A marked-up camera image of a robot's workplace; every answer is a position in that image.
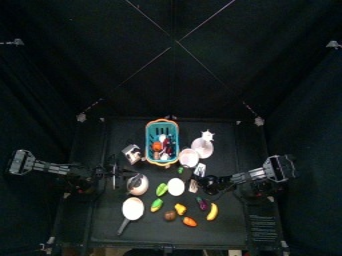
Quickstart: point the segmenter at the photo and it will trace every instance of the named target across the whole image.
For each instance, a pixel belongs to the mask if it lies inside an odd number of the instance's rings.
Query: black wall
[[[341,255],[342,51],[332,50],[268,119],[273,154],[293,153],[301,177],[282,200],[300,255]]]
[[[11,153],[29,149],[38,159],[65,163],[77,121],[21,47],[2,46],[0,67],[0,255],[10,255],[47,241],[61,195],[50,175],[5,175]]]

